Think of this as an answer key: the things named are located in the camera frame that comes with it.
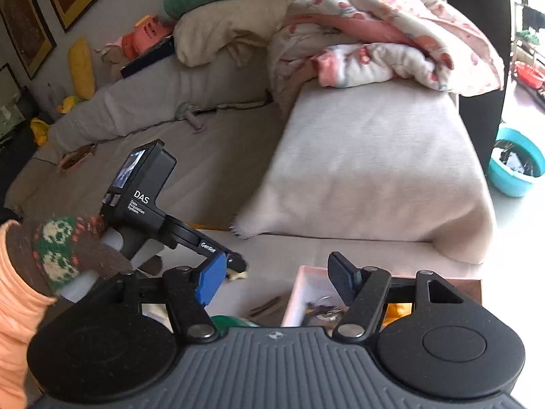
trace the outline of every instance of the person's arm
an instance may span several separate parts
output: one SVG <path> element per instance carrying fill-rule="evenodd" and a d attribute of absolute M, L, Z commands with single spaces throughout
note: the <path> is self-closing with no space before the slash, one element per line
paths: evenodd
<path fill-rule="evenodd" d="M 100 217 L 26 219 L 0 227 L 0 408 L 26 407 L 28 344 L 62 287 L 85 270 L 109 278 L 132 269 L 99 243 L 103 230 Z"/>

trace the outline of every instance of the yellow pillow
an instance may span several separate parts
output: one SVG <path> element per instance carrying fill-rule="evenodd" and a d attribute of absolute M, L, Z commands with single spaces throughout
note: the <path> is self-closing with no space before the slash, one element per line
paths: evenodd
<path fill-rule="evenodd" d="M 95 76 L 93 75 L 91 49 L 85 39 L 79 39 L 68 50 L 68 64 L 76 95 L 82 100 L 93 98 L 96 91 Z"/>

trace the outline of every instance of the white logo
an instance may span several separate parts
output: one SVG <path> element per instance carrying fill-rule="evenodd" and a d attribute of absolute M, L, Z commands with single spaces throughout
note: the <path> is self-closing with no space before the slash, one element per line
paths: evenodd
<path fill-rule="evenodd" d="M 135 198 L 138 198 L 145 205 L 148 204 L 149 197 L 144 197 L 144 194 L 142 192 L 140 192 L 140 191 L 135 192 Z"/>
<path fill-rule="evenodd" d="M 280 340 L 280 338 L 282 338 L 283 336 L 284 334 L 281 332 L 278 332 L 277 330 L 269 334 L 269 338 L 272 338 L 273 340 Z"/>
<path fill-rule="evenodd" d="M 201 247 L 205 248 L 207 251 L 210 251 L 212 254 L 216 251 L 212 246 L 209 246 L 204 241 L 201 243 Z"/>

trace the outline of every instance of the metal screw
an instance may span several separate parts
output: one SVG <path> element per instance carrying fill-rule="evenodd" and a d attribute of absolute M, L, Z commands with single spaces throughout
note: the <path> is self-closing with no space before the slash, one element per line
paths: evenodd
<path fill-rule="evenodd" d="M 365 329 L 359 324 L 342 324 L 337 328 L 337 332 L 346 338 L 358 338 L 365 333 Z"/>
<path fill-rule="evenodd" d="M 187 336 L 196 339 L 210 338 L 216 330 L 209 324 L 194 324 L 187 330 Z"/>

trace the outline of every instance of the floral blanket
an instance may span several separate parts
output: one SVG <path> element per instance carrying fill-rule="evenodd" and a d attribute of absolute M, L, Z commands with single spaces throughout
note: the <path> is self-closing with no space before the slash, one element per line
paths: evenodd
<path fill-rule="evenodd" d="M 503 87 L 503 62 L 442 0 L 296 0 L 269 45 L 273 95 L 289 112 L 302 85 L 346 88 L 414 78 L 463 96 Z"/>

